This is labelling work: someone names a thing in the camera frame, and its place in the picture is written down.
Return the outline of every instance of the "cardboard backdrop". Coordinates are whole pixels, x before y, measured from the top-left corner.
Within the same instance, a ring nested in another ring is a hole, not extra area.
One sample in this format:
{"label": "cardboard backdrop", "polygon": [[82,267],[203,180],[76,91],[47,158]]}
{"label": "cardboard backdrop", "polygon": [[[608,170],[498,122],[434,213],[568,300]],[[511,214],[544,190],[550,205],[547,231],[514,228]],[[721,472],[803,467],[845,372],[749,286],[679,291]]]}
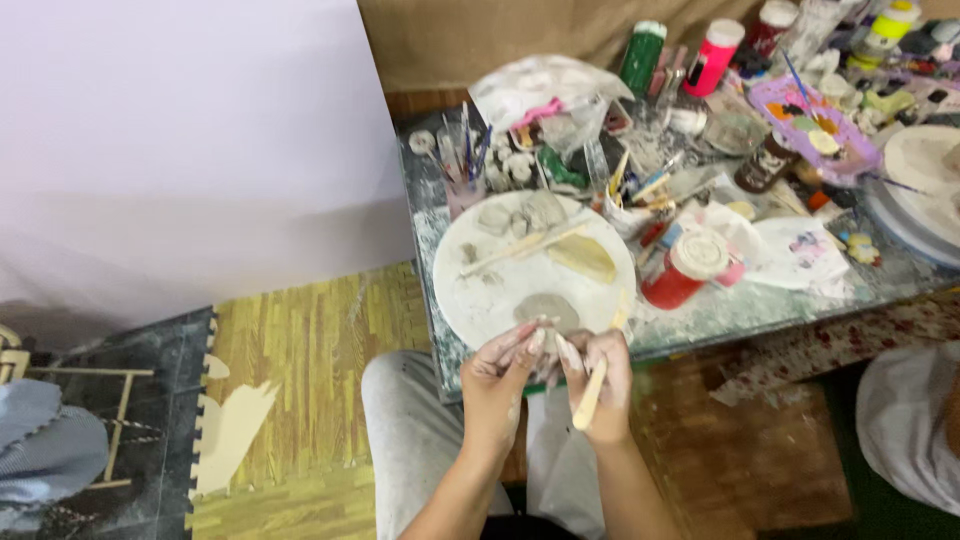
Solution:
{"label": "cardboard backdrop", "polygon": [[[509,61],[557,53],[616,70],[638,20],[700,43],[714,18],[756,20],[763,0],[358,0],[384,91],[469,86]],[[960,16],[922,0],[924,18]]]}

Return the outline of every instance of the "yellow paint bottle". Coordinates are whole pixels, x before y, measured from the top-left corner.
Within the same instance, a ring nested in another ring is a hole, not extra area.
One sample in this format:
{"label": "yellow paint bottle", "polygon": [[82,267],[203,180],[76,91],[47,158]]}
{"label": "yellow paint bottle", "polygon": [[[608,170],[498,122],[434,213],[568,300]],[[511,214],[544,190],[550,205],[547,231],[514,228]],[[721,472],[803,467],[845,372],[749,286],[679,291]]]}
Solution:
{"label": "yellow paint bottle", "polygon": [[920,7],[897,0],[890,4],[874,21],[870,33],[853,46],[853,54],[847,59],[847,67],[874,69],[900,43],[913,23],[920,18]]}

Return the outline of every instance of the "hand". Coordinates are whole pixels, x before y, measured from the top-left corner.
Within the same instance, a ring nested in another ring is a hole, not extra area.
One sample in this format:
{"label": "hand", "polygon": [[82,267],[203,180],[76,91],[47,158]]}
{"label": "hand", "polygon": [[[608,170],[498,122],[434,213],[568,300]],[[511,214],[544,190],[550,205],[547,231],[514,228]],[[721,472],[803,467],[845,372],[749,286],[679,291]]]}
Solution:
{"label": "hand", "polygon": [[[557,349],[560,352],[560,363],[564,367],[571,412],[576,412],[580,405],[587,388],[589,373],[600,358],[607,359],[607,376],[600,390],[593,420],[586,431],[590,444],[606,445],[629,439],[631,435],[628,413],[634,372],[630,369],[630,353],[623,332],[610,330],[593,335],[588,331],[577,331],[566,339],[558,335]],[[586,352],[586,359],[583,359],[581,352]]]}
{"label": "hand", "polygon": [[460,366],[464,393],[462,452],[500,464],[514,446],[520,399],[530,370],[543,354],[546,331],[540,323],[501,333]]}

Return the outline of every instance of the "green paint bottle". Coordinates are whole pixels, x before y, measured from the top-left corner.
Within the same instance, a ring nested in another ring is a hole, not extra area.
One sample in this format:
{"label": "green paint bottle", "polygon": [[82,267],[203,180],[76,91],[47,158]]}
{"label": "green paint bottle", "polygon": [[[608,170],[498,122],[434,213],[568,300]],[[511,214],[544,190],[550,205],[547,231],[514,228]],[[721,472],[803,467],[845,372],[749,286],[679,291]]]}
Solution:
{"label": "green paint bottle", "polygon": [[635,95],[646,95],[665,39],[666,26],[657,21],[641,20],[634,25],[634,35],[620,67],[620,79]]}

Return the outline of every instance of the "blue cloth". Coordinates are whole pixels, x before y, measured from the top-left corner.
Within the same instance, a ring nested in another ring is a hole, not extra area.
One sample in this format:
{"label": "blue cloth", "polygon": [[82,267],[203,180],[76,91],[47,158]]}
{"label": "blue cloth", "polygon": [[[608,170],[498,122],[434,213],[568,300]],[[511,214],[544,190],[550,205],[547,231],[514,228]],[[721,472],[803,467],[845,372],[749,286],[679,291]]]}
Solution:
{"label": "blue cloth", "polygon": [[60,388],[38,380],[0,385],[0,503],[53,503],[87,487],[107,466],[107,430],[96,416],[60,406]]}

